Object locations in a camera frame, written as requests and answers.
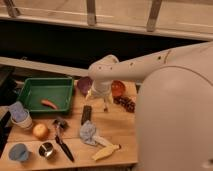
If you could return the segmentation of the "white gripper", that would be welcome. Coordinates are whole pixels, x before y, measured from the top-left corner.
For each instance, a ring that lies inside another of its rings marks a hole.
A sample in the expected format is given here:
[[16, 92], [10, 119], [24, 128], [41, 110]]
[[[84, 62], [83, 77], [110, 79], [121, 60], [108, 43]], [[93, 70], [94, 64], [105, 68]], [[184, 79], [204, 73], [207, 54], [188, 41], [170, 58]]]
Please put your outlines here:
[[102, 98], [105, 102], [112, 103], [111, 81], [94, 81], [88, 90], [86, 99]]

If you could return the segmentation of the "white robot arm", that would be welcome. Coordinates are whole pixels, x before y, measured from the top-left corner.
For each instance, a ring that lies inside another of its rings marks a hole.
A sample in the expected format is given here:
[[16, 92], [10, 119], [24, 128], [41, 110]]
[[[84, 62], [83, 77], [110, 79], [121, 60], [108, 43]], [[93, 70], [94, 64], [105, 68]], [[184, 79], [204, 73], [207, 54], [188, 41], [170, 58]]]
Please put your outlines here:
[[213, 171], [213, 41], [123, 62], [108, 55], [90, 65], [92, 94], [112, 80], [141, 85], [135, 123], [135, 171]]

